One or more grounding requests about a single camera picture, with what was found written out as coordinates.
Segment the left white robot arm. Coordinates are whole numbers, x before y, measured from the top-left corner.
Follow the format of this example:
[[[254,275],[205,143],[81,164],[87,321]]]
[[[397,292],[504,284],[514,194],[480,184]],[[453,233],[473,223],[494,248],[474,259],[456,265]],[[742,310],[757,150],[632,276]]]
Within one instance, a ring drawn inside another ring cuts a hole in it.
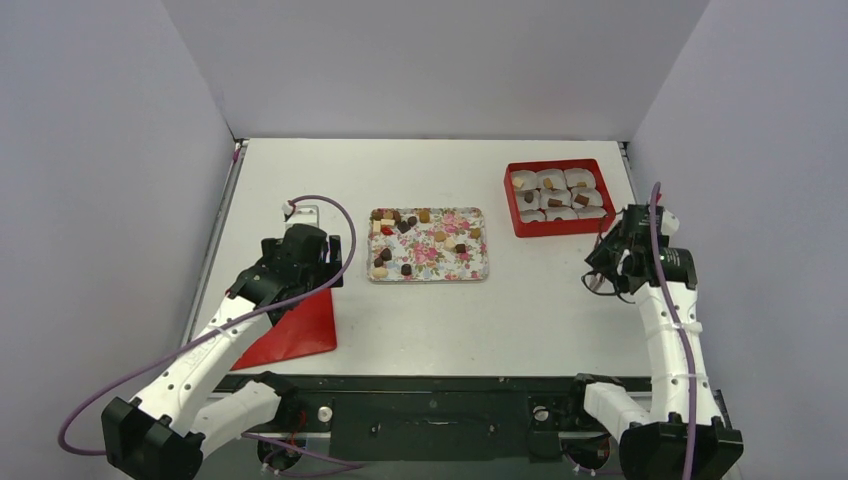
[[[186,351],[129,401],[101,414],[106,459],[133,479],[192,479],[204,459],[254,426],[291,427],[291,386],[263,373],[235,393],[207,401],[245,351],[322,285],[337,283],[341,239],[308,224],[261,242],[261,256],[238,274]]]

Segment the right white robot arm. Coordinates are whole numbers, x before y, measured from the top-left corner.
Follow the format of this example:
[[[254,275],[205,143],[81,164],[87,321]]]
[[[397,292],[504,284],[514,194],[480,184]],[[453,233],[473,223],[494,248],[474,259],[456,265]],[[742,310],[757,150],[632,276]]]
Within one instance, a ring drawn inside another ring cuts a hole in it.
[[[669,244],[660,206],[631,204],[586,262],[638,309],[651,374],[640,406],[615,377],[580,374],[564,400],[578,427],[594,422],[618,445],[627,479],[723,479],[744,452],[710,388],[697,316],[698,279],[686,249]]]

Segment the red box lid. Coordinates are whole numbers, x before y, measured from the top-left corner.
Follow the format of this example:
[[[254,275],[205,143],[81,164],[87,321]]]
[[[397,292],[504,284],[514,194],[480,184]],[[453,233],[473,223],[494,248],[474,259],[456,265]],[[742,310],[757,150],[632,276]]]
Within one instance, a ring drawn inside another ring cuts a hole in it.
[[[245,351],[232,371],[327,353],[337,346],[333,297],[328,289],[287,312]]]

